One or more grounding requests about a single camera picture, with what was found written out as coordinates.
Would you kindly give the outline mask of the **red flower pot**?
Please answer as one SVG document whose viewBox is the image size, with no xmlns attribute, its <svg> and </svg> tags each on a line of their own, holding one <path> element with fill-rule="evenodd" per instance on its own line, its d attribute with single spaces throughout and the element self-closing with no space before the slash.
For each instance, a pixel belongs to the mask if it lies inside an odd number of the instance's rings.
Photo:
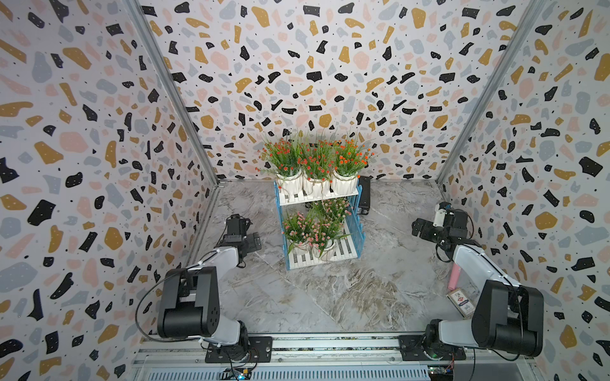
<svg viewBox="0 0 610 381">
<path fill-rule="evenodd" d="M 333 145 L 326 140 L 300 144 L 298 162 L 302 170 L 305 195 L 322 198 L 329 194 L 335 169 Z"/>
<path fill-rule="evenodd" d="M 278 190 L 288 198 L 295 198 L 303 190 L 298 141 L 283 137 L 264 141 L 260 159 L 261 171 L 273 175 Z"/>
</svg>

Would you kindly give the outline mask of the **black ribbed carrying case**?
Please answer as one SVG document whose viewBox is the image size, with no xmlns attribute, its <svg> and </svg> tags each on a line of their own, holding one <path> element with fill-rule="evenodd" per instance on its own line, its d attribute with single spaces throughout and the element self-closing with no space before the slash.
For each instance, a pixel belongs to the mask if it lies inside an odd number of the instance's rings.
<svg viewBox="0 0 610 381">
<path fill-rule="evenodd" d="M 361 215 L 368 215 L 371 206 L 371 178 L 369 176 L 360 177 L 358 179 L 358 186 L 361 190 L 358 213 Z"/>
</svg>

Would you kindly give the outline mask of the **small printed card box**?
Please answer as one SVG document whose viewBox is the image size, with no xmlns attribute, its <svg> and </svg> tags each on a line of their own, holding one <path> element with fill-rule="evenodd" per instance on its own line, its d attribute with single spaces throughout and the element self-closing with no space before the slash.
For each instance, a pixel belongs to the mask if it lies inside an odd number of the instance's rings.
<svg viewBox="0 0 610 381">
<path fill-rule="evenodd" d="M 471 318 L 476 310 L 470 297 L 461 289 L 456 288 L 447 294 L 447 298 L 455 306 L 464 319 Z"/>
</svg>

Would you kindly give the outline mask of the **right aluminium corner post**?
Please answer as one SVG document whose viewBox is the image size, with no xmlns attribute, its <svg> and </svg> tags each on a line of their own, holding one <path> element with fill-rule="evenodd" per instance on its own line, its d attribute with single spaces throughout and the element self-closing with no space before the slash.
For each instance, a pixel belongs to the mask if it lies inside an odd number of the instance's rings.
<svg viewBox="0 0 610 381">
<path fill-rule="evenodd" d="M 543 8 L 543 0 L 532 0 L 527 4 L 524 14 L 519 20 L 519 25 L 517 25 L 516 32 L 513 33 L 512 39 L 509 41 L 505 53 L 502 57 L 500 57 L 499 63 L 491 74 L 488 84 L 481 93 L 478 101 L 475 103 L 473 111 L 470 114 L 465 127 L 460 132 L 458 138 L 455 139 L 455 145 L 435 181 L 438 186 L 441 187 L 442 183 L 448 179 L 451 169 L 459 158 L 460 152 L 467 145 L 468 138 L 475 130 L 493 95 L 503 83 L 503 78 L 508 72 L 508 69 L 511 67 L 512 62 L 515 59 L 516 54 L 521 49 L 527 35 L 534 27 L 537 18 L 543 12 Z"/>
</svg>

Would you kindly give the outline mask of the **left aluminium corner post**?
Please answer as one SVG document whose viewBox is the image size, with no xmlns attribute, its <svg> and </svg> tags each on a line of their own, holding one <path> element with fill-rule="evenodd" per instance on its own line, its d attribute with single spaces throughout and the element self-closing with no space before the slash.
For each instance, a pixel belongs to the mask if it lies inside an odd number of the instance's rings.
<svg viewBox="0 0 610 381">
<path fill-rule="evenodd" d="M 201 165 L 201 171 L 204 174 L 205 179 L 209 184 L 211 184 L 211 187 L 217 187 L 219 185 L 218 178 L 216 174 L 214 174 L 212 165 L 193 125 L 192 119 L 189 117 L 187 108 L 184 105 L 184 102 L 175 86 L 172 73 L 167 68 L 167 65 L 163 60 L 162 51 L 156 42 L 154 33 L 149 27 L 146 17 L 141 9 L 141 4 L 136 0 L 125 0 L 123 3 L 125 4 L 126 12 L 134 23 L 134 28 L 138 33 L 138 36 L 141 38 L 141 44 L 148 52 L 152 66 L 154 66 L 155 70 L 157 71 L 160 82 L 166 90 L 168 98 L 185 129 L 187 138 L 198 157 L 199 164 Z"/>
</svg>

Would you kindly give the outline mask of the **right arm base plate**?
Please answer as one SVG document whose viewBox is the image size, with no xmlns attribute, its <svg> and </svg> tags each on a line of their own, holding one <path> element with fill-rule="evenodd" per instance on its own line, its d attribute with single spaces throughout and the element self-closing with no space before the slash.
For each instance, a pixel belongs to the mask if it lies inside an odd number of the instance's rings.
<svg viewBox="0 0 610 381">
<path fill-rule="evenodd" d="M 427 342 L 424 334 L 398 336 L 403 361 L 466 360 L 465 350 L 439 341 Z"/>
</svg>

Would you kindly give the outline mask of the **pink flower pot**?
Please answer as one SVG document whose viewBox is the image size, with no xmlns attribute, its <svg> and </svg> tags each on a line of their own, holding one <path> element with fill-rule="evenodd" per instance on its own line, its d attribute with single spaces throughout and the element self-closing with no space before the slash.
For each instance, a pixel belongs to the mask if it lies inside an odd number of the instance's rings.
<svg viewBox="0 0 610 381">
<path fill-rule="evenodd" d="M 353 208 L 346 197 L 328 198 L 315 201 L 311 209 L 321 222 L 338 223 L 342 225 L 348 216 L 353 214 Z"/>
<path fill-rule="evenodd" d="M 344 225 L 330 222 L 315 222 L 311 234 L 311 251 L 322 261 L 330 261 L 335 255 L 335 246 L 338 242 L 348 237 L 344 233 Z"/>
<path fill-rule="evenodd" d="M 309 214 L 303 214 L 302 212 L 287 213 L 283 227 L 284 237 L 288 243 L 288 253 L 294 249 L 310 249 L 313 225 L 314 219 Z"/>
</svg>

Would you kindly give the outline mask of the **aluminium corner post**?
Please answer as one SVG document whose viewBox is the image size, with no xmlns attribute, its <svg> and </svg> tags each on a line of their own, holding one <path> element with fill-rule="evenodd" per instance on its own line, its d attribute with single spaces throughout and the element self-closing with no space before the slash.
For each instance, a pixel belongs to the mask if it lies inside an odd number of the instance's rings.
<svg viewBox="0 0 610 381">
<path fill-rule="evenodd" d="M 138 33 L 138 36 L 141 38 L 141 44 L 148 52 L 152 66 L 154 66 L 155 70 L 157 71 L 160 82 L 166 90 L 168 98 L 185 129 L 187 138 L 198 157 L 199 164 L 201 165 L 201 171 L 204 174 L 205 179 L 209 184 L 211 184 L 211 187 L 217 187 L 219 185 L 218 178 L 216 174 L 214 174 L 212 165 L 193 125 L 192 119 L 189 117 L 187 108 L 184 105 L 184 102 L 175 86 L 172 73 L 167 68 L 167 65 L 163 60 L 162 51 L 156 42 L 154 33 L 149 27 L 146 17 L 141 9 L 141 4 L 136 0 L 125 0 L 123 3 L 125 4 L 126 12 L 134 23 L 134 28 Z"/>
<path fill-rule="evenodd" d="M 499 63 L 491 74 L 488 84 L 481 93 L 478 101 L 475 103 L 473 111 L 470 114 L 465 127 L 460 132 L 458 138 L 455 139 L 455 145 L 435 181 L 438 186 L 441 187 L 442 183 L 448 179 L 451 169 L 459 158 L 460 152 L 467 145 L 468 138 L 475 130 L 493 95 L 503 83 L 503 78 L 508 72 L 508 69 L 511 67 L 512 62 L 515 59 L 516 54 L 521 49 L 527 35 L 534 27 L 537 18 L 543 12 L 543 8 L 543 0 L 532 0 L 527 4 L 524 14 L 519 20 L 519 25 L 517 25 L 516 32 L 513 33 L 512 39 L 509 41 L 505 53 L 502 57 L 500 57 Z"/>
</svg>

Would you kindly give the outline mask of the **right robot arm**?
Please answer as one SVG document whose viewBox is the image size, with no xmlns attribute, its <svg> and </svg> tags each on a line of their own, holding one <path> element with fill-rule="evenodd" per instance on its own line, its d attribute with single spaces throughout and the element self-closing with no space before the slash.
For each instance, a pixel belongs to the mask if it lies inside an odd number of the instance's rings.
<svg viewBox="0 0 610 381">
<path fill-rule="evenodd" d="M 467 274 L 479 299 L 473 314 L 460 321 L 432 320 L 421 348 L 432 360 L 457 358 L 459 349 L 488 349 L 519 357 L 537 357 L 543 351 L 544 298 L 522 285 L 487 256 L 469 231 L 467 212 L 450 203 L 436 206 L 435 218 L 416 219 L 412 234 L 443 250 L 449 262 Z"/>
</svg>

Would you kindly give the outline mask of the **blue white two-tier rack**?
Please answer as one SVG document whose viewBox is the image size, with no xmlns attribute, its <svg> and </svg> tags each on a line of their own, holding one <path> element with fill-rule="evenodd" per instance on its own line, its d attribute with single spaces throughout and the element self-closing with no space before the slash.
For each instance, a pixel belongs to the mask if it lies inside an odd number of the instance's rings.
<svg viewBox="0 0 610 381">
<path fill-rule="evenodd" d="M 370 181 L 359 179 L 350 195 L 288 195 L 274 185 L 288 270 L 357 259 L 365 233 L 361 216 L 370 208 Z"/>
</svg>

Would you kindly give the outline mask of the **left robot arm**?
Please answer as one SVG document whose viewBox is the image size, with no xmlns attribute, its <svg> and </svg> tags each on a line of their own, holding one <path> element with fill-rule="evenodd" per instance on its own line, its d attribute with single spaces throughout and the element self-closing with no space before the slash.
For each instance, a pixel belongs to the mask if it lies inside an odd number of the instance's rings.
<svg viewBox="0 0 610 381">
<path fill-rule="evenodd" d="M 167 272 L 148 292 L 162 289 L 158 307 L 157 337 L 144 338 L 160 343 L 198 341 L 210 356 L 229 364 L 252 359 L 246 325 L 221 313 L 219 280 L 234 268 L 244 268 L 247 254 L 261 249 L 257 233 L 248 233 L 252 222 L 240 214 L 227 218 L 222 236 L 211 251 L 195 264 Z"/>
</svg>

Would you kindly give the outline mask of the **pink toy microphone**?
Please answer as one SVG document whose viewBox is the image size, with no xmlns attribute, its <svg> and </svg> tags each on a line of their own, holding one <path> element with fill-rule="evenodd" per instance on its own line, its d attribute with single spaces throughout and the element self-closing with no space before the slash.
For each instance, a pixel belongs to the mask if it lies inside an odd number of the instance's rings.
<svg viewBox="0 0 610 381">
<path fill-rule="evenodd" d="M 452 269 L 451 269 L 451 276 L 449 279 L 449 283 L 448 283 L 448 290 L 449 291 L 453 291 L 458 287 L 458 281 L 460 278 L 462 272 L 462 268 L 457 265 L 456 263 L 453 263 Z"/>
</svg>

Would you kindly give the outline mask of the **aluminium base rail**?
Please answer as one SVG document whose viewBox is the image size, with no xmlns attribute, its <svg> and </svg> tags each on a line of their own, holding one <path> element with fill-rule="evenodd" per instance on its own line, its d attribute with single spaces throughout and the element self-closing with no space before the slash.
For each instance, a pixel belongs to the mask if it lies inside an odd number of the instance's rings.
<svg viewBox="0 0 610 381">
<path fill-rule="evenodd" d="M 403 361 L 398 336 L 418 333 L 263 333 L 269 363 L 206 364 L 198 341 L 146 342 L 128 380 L 541 380 L 532 358 L 465 349 L 466 360 Z"/>
</svg>

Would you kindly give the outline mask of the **orange flower pot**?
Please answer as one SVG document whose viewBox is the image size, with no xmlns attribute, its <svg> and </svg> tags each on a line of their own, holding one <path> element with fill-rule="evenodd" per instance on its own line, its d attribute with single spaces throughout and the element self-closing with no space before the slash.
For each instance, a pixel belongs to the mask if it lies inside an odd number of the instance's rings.
<svg viewBox="0 0 610 381">
<path fill-rule="evenodd" d="M 332 189 L 338 195 L 349 195 L 357 190 L 360 172 L 375 153 L 353 139 L 335 141 L 331 151 L 335 154 Z"/>
</svg>

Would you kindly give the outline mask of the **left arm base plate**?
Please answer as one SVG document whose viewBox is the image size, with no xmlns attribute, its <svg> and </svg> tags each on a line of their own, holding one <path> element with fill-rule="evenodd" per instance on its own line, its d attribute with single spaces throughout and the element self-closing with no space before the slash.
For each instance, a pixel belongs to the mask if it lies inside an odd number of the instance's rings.
<svg viewBox="0 0 610 381">
<path fill-rule="evenodd" d="M 240 339 L 237 344 L 213 345 L 207 348 L 206 364 L 269 363 L 273 350 L 273 338 L 254 336 Z"/>
</svg>

